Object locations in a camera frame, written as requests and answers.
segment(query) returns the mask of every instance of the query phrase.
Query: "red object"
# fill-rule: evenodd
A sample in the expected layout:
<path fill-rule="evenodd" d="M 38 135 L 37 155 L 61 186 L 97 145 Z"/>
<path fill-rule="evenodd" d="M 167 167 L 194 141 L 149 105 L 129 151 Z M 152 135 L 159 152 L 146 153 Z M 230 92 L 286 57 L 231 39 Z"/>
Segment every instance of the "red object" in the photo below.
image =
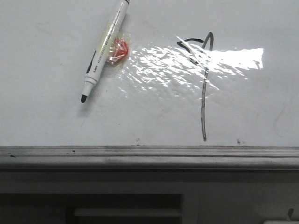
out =
<path fill-rule="evenodd" d="M 120 38 L 115 39 L 113 45 L 113 53 L 110 57 L 110 61 L 112 63 L 117 63 L 127 57 L 129 54 L 129 46 L 128 44 Z"/>

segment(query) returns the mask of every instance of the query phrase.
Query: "whiteboard marker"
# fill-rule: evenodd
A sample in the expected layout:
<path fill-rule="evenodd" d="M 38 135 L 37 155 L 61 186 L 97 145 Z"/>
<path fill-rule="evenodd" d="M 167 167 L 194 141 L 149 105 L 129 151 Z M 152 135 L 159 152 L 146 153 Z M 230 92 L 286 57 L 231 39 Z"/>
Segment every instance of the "whiteboard marker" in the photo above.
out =
<path fill-rule="evenodd" d="M 114 12 L 110 17 L 105 31 L 102 34 L 101 41 L 93 54 L 92 61 L 84 79 L 84 88 L 82 91 L 81 102 L 84 103 L 89 96 L 92 88 L 97 84 L 100 79 L 101 72 L 106 63 L 109 55 L 110 48 L 112 47 L 123 19 L 125 18 L 130 0 L 118 0 Z"/>

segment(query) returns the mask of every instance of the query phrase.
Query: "clear tape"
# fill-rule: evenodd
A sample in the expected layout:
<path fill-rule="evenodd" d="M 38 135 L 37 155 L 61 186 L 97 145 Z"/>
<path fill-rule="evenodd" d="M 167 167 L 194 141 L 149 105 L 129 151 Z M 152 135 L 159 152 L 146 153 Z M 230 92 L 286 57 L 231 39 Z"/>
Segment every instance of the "clear tape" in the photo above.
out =
<path fill-rule="evenodd" d="M 121 78 L 130 88 L 133 86 L 138 91 L 151 92 L 158 98 L 168 95 L 188 98 L 190 95 L 190 100 L 200 99 L 201 129 L 203 140 L 206 141 L 206 98 L 215 91 L 221 91 L 218 83 L 234 82 L 235 78 L 246 81 L 246 70 L 262 69 L 263 48 L 213 50 L 212 33 L 205 41 L 197 41 L 200 44 L 194 39 L 176 38 L 175 46 L 133 49 Z M 128 89 L 121 90 L 128 94 Z"/>
<path fill-rule="evenodd" d="M 107 62 L 112 66 L 122 66 L 130 51 L 130 34 L 120 32 L 109 50 Z"/>

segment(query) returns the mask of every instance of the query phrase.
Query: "white panel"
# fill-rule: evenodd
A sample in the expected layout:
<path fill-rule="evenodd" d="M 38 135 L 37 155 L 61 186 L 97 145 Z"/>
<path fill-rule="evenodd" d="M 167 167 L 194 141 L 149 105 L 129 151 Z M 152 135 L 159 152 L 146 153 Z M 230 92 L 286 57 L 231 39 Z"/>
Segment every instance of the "white panel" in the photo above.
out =
<path fill-rule="evenodd" d="M 123 24 L 131 58 L 122 70 L 104 69 L 83 105 L 84 75 L 114 2 L 0 2 L 0 145 L 299 146 L 297 0 L 132 0 Z M 176 36 L 208 32 L 214 56 L 262 67 L 209 73 L 204 142 L 202 78 L 189 70 L 190 89 L 175 71 L 167 87 L 139 83 L 132 60 L 150 49 L 177 52 Z"/>

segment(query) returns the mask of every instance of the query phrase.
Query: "marker tip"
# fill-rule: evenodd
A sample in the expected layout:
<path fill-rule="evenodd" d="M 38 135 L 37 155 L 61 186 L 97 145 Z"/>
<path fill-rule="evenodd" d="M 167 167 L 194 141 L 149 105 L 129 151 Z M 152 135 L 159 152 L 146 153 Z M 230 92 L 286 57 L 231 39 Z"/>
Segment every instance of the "marker tip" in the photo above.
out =
<path fill-rule="evenodd" d="M 86 99 L 87 99 L 87 96 L 82 95 L 81 102 L 84 103 L 86 101 Z"/>

